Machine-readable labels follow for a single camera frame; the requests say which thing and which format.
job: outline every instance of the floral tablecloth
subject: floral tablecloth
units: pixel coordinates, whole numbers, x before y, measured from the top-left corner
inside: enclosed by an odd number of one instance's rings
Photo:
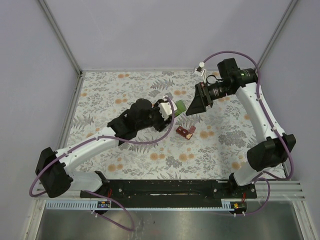
[[[183,100],[188,107],[195,84],[200,81],[199,76],[188,71],[87,72],[68,145],[98,132],[139,98],[155,103],[168,95],[174,101]],[[192,125],[196,130],[190,140],[175,131],[178,126],[189,129]],[[135,139],[150,141],[163,134],[149,128],[140,131]],[[205,113],[178,116],[169,136],[158,143],[124,143],[76,170],[99,170],[107,179],[225,179],[241,168],[247,161],[247,150],[255,144],[255,132],[245,109],[235,96],[227,96],[216,100]],[[284,177],[282,166],[271,172]]]

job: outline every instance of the small object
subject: small object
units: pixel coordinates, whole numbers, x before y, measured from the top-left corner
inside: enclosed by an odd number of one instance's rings
[[[232,208],[234,209],[233,213],[235,214],[243,214],[247,211],[247,203],[245,202],[235,202],[232,205]]]
[[[178,134],[180,134],[182,137],[184,137],[185,139],[190,139],[192,137],[192,133],[189,132],[187,129],[184,129],[182,126],[179,126],[176,130],[175,130]]]
[[[110,206],[111,206],[111,202],[110,201],[98,201],[96,207],[98,209],[109,209]]]
[[[199,76],[203,76],[205,74],[205,72],[206,72],[206,70],[203,69],[204,67],[205,67],[205,63],[204,62],[200,62],[199,66],[194,69],[194,73],[199,75]]]
[[[247,195],[246,193],[244,192],[243,195],[242,195],[242,200],[241,202],[244,203],[246,201],[246,198],[247,198]]]
[[[189,129],[189,133],[194,134],[195,130],[196,130],[196,127],[192,125]]]
[[[179,100],[175,103],[177,110],[175,110],[174,112],[174,116],[177,117],[180,114],[182,114],[183,112],[185,112],[187,110],[186,105],[184,103],[184,101]]]
[[[109,190],[108,190],[108,198],[110,198],[110,197],[111,197],[111,194],[112,194],[112,189],[111,189],[111,188],[109,188]]]

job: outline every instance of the white connector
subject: white connector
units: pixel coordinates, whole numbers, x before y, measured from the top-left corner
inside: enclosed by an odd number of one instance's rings
[[[199,76],[202,77],[206,72],[204,67],[205,67],[205,63],[204,62],[200,62],[199,66],[194,68],[194,74],[199,75]]]
[[[174,102],[172,102],[172,104],[173,104],[174,111],[177,111],[178,110],[177,105]],[[168,101],[160,103],[159,107],[160,107],[160,113],[161,113],[163,119],[167,120],[169,118],[169,116],[172,115],[170,103]]]

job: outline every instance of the green block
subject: green block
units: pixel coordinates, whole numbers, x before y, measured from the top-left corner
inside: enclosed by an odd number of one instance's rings
[[[186,106],[184,104],[184,101],[182,101],[182,100],[177,101],[175,103],[175,105],[177,107],[177,110],[175,111],[175,114],[174,114],[176,117],[187,110],[187,108],[186,108]]]

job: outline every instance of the metal floor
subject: metal floor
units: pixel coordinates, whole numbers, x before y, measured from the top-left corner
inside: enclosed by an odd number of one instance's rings
[[[248,212],[259,207],[250,202]],[[291,202],[269,202],[252,216],[209,211],[132,211],[136,231],[125,230],[89,211],[44,210],[37,240],[302,240]],[[123,225],[122,211],[105,214]]]

